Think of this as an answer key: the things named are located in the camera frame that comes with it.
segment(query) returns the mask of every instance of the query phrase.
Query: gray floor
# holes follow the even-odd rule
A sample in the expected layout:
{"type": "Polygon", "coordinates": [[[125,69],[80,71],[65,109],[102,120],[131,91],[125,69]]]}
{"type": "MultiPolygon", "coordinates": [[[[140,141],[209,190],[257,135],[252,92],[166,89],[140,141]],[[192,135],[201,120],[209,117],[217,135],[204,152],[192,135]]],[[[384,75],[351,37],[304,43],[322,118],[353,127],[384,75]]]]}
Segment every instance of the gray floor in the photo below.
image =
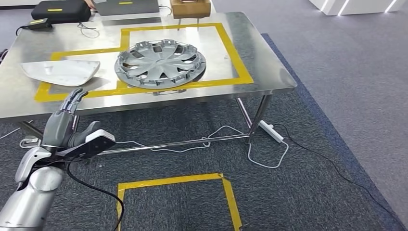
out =
{"type": "Polygon", "coordinates": [[[15,40],[15,30],[32,21],[32,9],[0,10],[0,50],[8,49],[15,40]]]}
{"type": "Polygon", "coordinates": [[[408,225],[408,4],[327,17],[307,0],[214,0],[268,33],[408,225]]]}

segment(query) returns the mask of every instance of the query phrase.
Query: cardboard box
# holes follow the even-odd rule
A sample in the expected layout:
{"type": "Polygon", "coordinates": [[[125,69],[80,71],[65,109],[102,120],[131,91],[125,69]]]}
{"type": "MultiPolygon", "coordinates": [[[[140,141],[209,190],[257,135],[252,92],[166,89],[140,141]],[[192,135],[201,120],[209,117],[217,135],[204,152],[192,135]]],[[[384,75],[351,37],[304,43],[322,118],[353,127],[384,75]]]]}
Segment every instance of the cardboard box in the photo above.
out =
{"type": "Polygon", "coordinates": [[[196,2],[182,2],[170,0],[174,18],[204,18],[210,16],[210,0],[197,0],[196,2]]]}

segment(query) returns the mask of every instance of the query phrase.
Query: metal rod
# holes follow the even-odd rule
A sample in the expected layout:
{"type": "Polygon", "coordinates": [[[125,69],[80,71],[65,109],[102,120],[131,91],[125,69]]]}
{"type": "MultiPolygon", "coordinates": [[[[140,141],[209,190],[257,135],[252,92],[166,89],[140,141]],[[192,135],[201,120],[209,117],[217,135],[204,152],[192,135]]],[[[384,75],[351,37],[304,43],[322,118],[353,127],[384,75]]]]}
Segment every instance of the metal rod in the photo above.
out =
{"type": "Polygon", "coordinates": [[[107,151],[103,151],[99,153],[98,155],[125,153],[125,152],[157,149],[157,148],[166,148],[166,147],[180,146],[180,145],[193,144],[193,143],[208,143],[208,142],[213,142],[213,141],[224,141],[224,140],[240,139],[240,138],[246,138],[246,137],[249,137],[249,134],[220,136],[220,137],[213,137],[213,138],[206,138],[206,139],[199,139],[199,140],[192,140],[192,141],[180,141],[180,142],[174,142],[174,143],[166,143],[166,144],[160,144],[160,145],[150,145],[150,146],[142,146],[142,147],[134,147],[134,148],[107,150],[107,151]]]}
{"type": "Polygon", "coordinates": [[[237,101],[237,104],[241,109],[241,112],[242,112],[243,117],[245,118],[246,124],[248,125],[249,128],[251,128],[252,121],[251,121],[251,118],[248,115],[248,112],[245,109],[245,106],[243,105],[240,98],[236,98],[235,100],[237,101]]]}
{"type": "Polygon", "coordinates": [[[252,138],[254,137],[255,131],[259,126],[259,122],[264,116],[264,112],[266,108],[268,107],[271,98],[272,98],[272,95],[264,95],[262,97],[261,104],[258,107],[258,111],[256,112],[255,119],[252,123],[251,129],[249,129],[249,137],[246,140],[247,143],[250,143],[252,138]]]}
{"type": "Polygon", "coordinates": [[[77,131],[77,129],[78,129],[78,123],[79,123],[79,119],[80,119],[81,117],[79,116],[79,115],[75,115],[74,116],[74,122],[72,123],[72,131],[73,132],[76,132],[77,131]]]}
{"type": "Polygon", "coordinates": [[[35,126],[23,121],[23,122],[17,122],[17,125],[19,127],[21,127],[22,129],[24,129],[25,131],[27,131],[30,135],[33,135],[37,138],[39,138],[40,140],[43,139],[43,133],[42,131],[40,131],[38,128],[36,128],[35,126]]]}

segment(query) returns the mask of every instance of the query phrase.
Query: black box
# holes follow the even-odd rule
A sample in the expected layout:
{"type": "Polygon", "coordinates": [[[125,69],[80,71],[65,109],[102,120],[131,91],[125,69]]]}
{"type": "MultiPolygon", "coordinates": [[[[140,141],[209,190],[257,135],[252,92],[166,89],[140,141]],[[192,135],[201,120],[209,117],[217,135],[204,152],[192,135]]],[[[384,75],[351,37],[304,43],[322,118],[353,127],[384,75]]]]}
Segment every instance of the black box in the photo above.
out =
{"type": "Polygon", "coordinates": [[[83,0],[52,0],[40,2],[31,12],[34,20],[48,18],[49,23],[86,22],[90,9],[83,0]]]}

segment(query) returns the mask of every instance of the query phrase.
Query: gray device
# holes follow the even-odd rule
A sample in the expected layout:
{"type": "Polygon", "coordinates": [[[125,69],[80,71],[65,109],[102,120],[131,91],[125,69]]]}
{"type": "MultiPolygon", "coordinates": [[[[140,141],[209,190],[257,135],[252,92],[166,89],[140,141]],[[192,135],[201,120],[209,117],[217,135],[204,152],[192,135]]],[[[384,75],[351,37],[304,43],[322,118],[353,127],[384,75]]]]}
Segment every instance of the gray device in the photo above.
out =
{"type": "Polygon", "coordinates": [[[93,0],[93,2],[102,16],[159,12],[157,0],[93,0]]]}
{"type": "Polygon", "coordinates": [[[0,231],[43,230],[67,161],[90,159],[115,144],[112,134],[99,129],[99,121],[83,132],[74,131],[76,107],[87,93],[72,91],[48,119],[41,146],[24,155],[15,174],[17,189],[0,211],[0,231]]]}

